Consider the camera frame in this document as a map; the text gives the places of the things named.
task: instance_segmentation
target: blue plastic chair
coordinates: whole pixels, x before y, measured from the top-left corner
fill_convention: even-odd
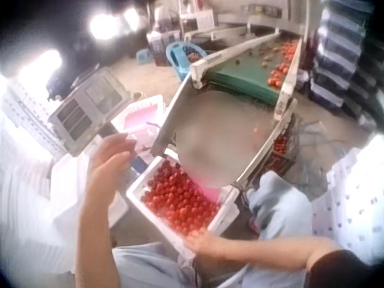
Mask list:
[[[136,60],[139,65],[147,64],[152,61],[152,54],[149,49],[143,49],[136,53]]]
[[[171,65],[176,70],[180,81],[182,82],[190,71],[191,62],[188,59],[188,54],[195,52],[202,57],[207,56],[207,53],[198,45],[189,42],[173,42],[167,46],[167,58]]]

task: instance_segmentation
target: white styrofoam box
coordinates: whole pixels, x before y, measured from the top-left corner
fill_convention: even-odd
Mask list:
[[[177,154],[170,149],[166,149],[165,154],[171,162],[178,162]],[[147,183],[157,172],[157,169],[165,161],[165,158],[157,156],[149,165],[143,174],[131,185],[127,190],[127,197],[132,201],[132,204],[149,220],[157,229],[167,238],[173,247],[185,258],[192,259],[195,254],[184,247],[183,239],[179,234],[173,231],[168,226],[165,220],[157,217],[148,207],[141,201],[141,197],[148,191]],[[237,217],[239,210],[235,205],[235,200],[239,194],[239,190],[231,185],[228,185],[220,191],[220,209],[215,218],[208,226],[208,231],[219,235],[221,234]]]
[[[161,123],[164,113],[163,96],[156,95],[128,105],[111,123],[120,133],[134,136],[139,153],[141,148],[152,146],[158,134],[156,125]]]

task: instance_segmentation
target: green conveyor belt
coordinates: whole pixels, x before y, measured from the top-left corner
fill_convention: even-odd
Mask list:
[[[281,43],[268,43],[270,47],[279,47]],[[268,67],[263,68],[262,62],[266,55],[271,55]],[[256,97],[270,105],[276,105],[280,90],[268,86],[268,78],[276,65],[284,62],[280,52],[272,50],[259,56],[259,48],[249,50],[208,71],[208,82],[232,91]]]

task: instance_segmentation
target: sleeve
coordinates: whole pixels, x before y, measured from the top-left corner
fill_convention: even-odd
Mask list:
[[[369,267],[351,251],[338,250],[325,255],[313,265],[307,287],[362,287],[368,275]]]

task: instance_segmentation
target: bin of tomatoes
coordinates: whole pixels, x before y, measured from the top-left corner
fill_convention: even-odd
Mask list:
[[[219,209],[205,197],[179,163],[173,166],[169,160],[164,161],[148,181],[148,186],[150,190],[141,201],[183,235],[207,228]]]
[[[184,246],[184,235],[201,227],[216,235],[225,231],[239,215],[239,190],[232,185],[218,189],[213,203],[183,171],[175,152],[166,149],[164,155],[167,159],[155,157],[126,195],[180,255],[192,259],[195,255]]]

